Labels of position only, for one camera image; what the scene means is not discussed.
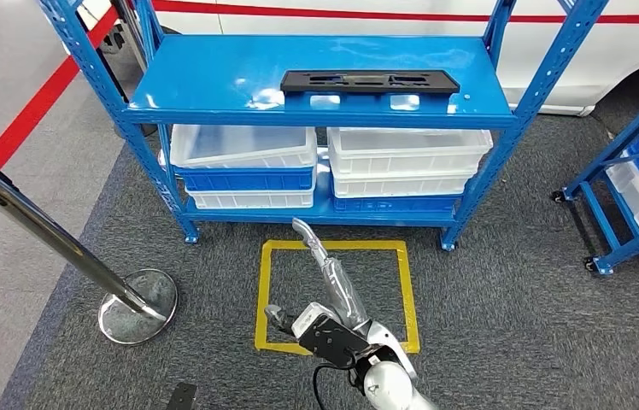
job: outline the robotic arm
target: robotic arm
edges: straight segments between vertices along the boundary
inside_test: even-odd
[[[328,256],[307,223],[293,219],[292,227],[302,235],[322,271],[330,307],[312,302],[294,317],[281,307],[268,305],[264,311],[269,322],[314,355],[329,361],[328,366],[353,373],[353,385],[374,408],[437,409],[413,387],[417,378],[413,364],[392,332],[367,315],[340,261]]]

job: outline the white vehicle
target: white vehicle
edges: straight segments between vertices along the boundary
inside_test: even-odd
[[[90,15],[100,17],[109,7],[108,0],[85,0],[84,5],[89,26]],[[154,0],[161,25],[183,34],[479,36],[494,5],[495,0]],[[563,18],[557,0],[517,1],[498,66],[512,105],[523,95]],[[611,0],[542,111],[586,115],[638,69],[639,1]]]

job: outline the stanchion base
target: stanchion base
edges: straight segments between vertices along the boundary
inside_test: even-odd
[[[166,319],[133,312],[113,295],[106,295],[98,311],[98,325],[108,339],[119,344],[139,344],[156,336],[173,318],[179,291],[170,276],[156,269],[142,269],[126,282]]]

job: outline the gray carpet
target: gray carpet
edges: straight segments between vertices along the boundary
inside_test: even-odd
[[[639,257],[610,278],[589,275],[582,259],[603,244],[548,199],[633,114],[605,101],[596,117],[539,117],[453,253],[434,229],[317,227],[326,239],[406,241],[421,341],[411,360],[441,408],[639,408]],[[287,225],[200,227],[199,244],[185,245],[124,149],[83,239],[119,272],[170,272],[176,319],[150,343],[116,346],[97,329],[102,292],[68,268],[0,408],[163,409],[179,382],[198,385],[199,408],[317,408],[319,361],[253,344],[261,245],[296,235]],[[404,338],[395,256],[337,254],[371,314]],[[325,300],[309,254],[278,250],[272,263],[273,301]],[[330,409],[370,408],[342,373],[322,373],[320,386]]]

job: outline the red stripe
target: red stripe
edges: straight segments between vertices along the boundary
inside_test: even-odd
[[[282,7],[240,6],[233,4],[178,2],[153,0],[156,11],[180,13],[204,13],[217,15],[265,15],[282,17],[322,17],[335,19],[373,19],[405,21],[480,21],[486,22],[488,15],[438,15],[417,13],[380,13],[374,11],[345,11],[320,9],[288,9]],[[561,23],[564,15],[512,15],[517,23]],[[639,15],[603,15],[598,23],[639,24]]]
[[[101,20],[88,33],[91,44],[98,46],[106,37],[118,15],[113,7],[101,18]],[[63,60],[63,63],[40,87],[37,93],[30,99],[28,104],[10,123],[8,128],[0,135],[0,167],[3,167],[11,156],[30,135],[35,126],[43,119],[45,113],[56,103],[58,97],[66,90],[78,73],[78,66],[70,56]]]

